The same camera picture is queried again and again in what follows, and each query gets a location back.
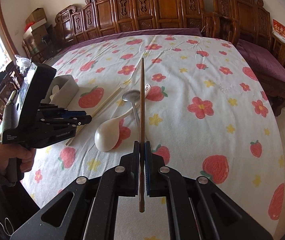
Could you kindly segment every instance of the white ceramic spoon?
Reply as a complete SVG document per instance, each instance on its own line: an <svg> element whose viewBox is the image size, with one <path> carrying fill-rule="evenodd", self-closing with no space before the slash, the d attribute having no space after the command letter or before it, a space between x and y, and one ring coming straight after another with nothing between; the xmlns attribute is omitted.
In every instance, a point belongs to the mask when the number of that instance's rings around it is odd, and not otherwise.
<svg viewBox="0 0 285 240"><path fill-rule="evenodd" d="M145 97L150 91L150 85L145 85ZM113 119L103 122L96 130L95 133L95 144L98 150L102 152L108 152L118 142L119 139L119 121L127 116L129 116L133 111L133 108L130 108L126 113L121 116L115 117Z"/></svg>

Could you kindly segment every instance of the purple cushion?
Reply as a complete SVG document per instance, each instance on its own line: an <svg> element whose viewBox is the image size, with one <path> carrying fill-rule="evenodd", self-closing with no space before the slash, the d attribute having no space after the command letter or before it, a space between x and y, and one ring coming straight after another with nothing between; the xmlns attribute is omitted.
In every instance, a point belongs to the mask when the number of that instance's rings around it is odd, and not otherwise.
<svg viewBox="0 0 285 240"><path fill-rule="evenodd" d="M268 50L240 39L236 48L253 71L266 74L285 82L285 68Z"/></svg>

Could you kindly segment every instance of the metal ladle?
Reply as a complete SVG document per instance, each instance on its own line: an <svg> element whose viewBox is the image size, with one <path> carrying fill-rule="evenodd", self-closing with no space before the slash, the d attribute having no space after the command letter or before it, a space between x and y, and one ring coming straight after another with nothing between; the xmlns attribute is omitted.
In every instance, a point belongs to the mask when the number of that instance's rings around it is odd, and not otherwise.
<svg viewBox="0 0 285 240"><path fill-rule="evenodd" d="M140 121L139 121L139 115L138 115L138 112L135 106L135 101L139 98L140 98L139 90L130 90L124 93L122 96L122 99L126 102L130 102L133 107L134 116L135 116L136 125L137 125L138 130L140 129Z"/></svg>

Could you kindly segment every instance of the light wooden chopstick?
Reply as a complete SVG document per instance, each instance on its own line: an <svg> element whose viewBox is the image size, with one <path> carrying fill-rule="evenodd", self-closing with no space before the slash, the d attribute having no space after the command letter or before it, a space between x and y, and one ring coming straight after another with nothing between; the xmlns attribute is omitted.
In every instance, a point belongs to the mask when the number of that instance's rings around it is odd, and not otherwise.
<svg viewBox="0 0 285 240"><path fill-rule="evenodd" d="M113 92L113 93L91 114L91 117L93 118L93 117L104 107L104 105L107 104L107 102L108 102L110 99L112 99L120 90L121 90L121 87L119 87L115 92ZM77 127L75 137L77 136L77 134L79 134L79 132L81 131L81 129L84 128L84 126L85 126L85 125L82 125L82 126L78 126L78 127ZM73 139L74 139L75 137L70 138L70 139L67 141L66 145L67 145L67 146L70 145L70 143L72 143L72 141L73 141Z"/></svg>
<svg viewBox="0 0 285 240"><path fill-rule="evenodd" d="M140 155L139 155L139 212L145 212L145 65L141 59L140 72Z"/></svg>

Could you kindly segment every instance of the bedsheet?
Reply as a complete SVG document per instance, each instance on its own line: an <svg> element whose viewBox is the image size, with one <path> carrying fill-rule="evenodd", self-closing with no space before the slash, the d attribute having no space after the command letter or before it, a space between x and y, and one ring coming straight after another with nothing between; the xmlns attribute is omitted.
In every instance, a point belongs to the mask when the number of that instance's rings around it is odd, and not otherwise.
<svg viewBox="0 0 285 240"><path fill-rule="evenodd" d="M69 110L91 114L118 87L122 92L73 143L37 150L22 184L43 207L78 176L94 178L132 152L134 115L119 123L120 139L107 153L95 147L97 127L123 114L121 95L139 89L145 59L146 136L154 153L183 176L207 176L271 234L284 196L284 158L275 117L256 76L229 42L186 35L142 35L67 52L54 67L72 74L80 90ZM119 199L115 239L169 239L165 198Z"/></svg>

